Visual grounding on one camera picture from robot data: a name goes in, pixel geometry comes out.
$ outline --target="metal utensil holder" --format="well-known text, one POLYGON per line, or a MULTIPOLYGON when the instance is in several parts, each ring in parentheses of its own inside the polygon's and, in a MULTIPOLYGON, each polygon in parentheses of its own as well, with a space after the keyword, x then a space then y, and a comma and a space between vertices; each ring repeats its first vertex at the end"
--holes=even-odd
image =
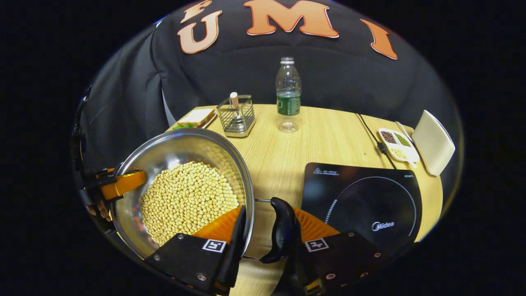
POLYGON ((227 137, 246 137, 254 126, 256 119, 251 95, 238 95, 238 107, 235 108, 230 98, 217 105, 217 113, 227 137))

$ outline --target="metal bowl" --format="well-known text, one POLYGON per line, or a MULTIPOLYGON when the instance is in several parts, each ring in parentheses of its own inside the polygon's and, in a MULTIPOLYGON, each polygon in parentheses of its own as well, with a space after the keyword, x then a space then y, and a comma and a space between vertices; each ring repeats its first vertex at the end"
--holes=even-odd
POLYGON ((254 223, 254 191, 247 166, 236 148, 223 136, 205 129, 178 129, 163 133, 137 148, 122 164, 117 175, 134 168, 146 172, 146 183, 124 194, 112 203, 112 218, 122 240, 140 258, 152 255, 159 245, 151 239, 141 217, 139 199, 146 193, 155 176, 162 170, 190 161, 203 162, 224 175, 239 204, 246 206, 246 225, 243 234, 247 250, 254 223))

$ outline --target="black fabric backdrop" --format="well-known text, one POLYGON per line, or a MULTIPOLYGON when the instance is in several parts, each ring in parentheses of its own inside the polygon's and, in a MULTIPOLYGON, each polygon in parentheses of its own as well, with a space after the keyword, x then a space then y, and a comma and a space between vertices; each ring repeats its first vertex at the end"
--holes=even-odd
MULTIPOLYGON (((4 112, 6 293, 185 294, 131 262, 74 194, 69 142, 83 89, 134 36, 180 4, 9 2, 4 112)), ((524 3, 353 2, 429 59, 460 105, 466 173, 450 211, 411 253, 349 295, 520 294, 525 203, 519 43, 524 3)))

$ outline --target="white tray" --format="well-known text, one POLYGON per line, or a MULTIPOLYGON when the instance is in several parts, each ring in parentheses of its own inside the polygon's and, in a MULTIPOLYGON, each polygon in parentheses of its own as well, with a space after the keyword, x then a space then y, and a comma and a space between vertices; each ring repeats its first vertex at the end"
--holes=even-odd
POLYGON ((420 161, 420 156, 418 155, 418 152, 414 148, 411 141, 404 134, 388 129, 378 129, 378 132, 380 133, 380 138, 382 139, 382 142, 387 147, 387 151, 394 159, 402 162, 408 162, 414 169, 417 167, 415 163, 420 161), (383 138, 382 132, 391 133, 396 143, 387 142, 386 139, 383 138), (409 146, 405 146, 402 143, 400 143, 400 140, 398 139, 398 137, 396 137, 396 135, 399 135, 401 138, 406 140, 407 143, 409 143, 409 146), (392 152, 391 148, 400 149, 406 155, 407 158, 403 159, 396 156, 392 152))

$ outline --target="pot handle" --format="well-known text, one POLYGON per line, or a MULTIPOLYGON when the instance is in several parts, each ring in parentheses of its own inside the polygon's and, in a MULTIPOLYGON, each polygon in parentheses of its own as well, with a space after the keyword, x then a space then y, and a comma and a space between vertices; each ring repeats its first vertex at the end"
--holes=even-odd
POLYGON ((244 257, 260 261, 261 263, 274 263, 286 258, 294 247, 294 242, 300 235, 300 226, 292 206, 280 198, 270 200, 256 199, 259 202, 270 202, 276 211, 276 220, 272 228, 272 249, 261 259, 244 257))

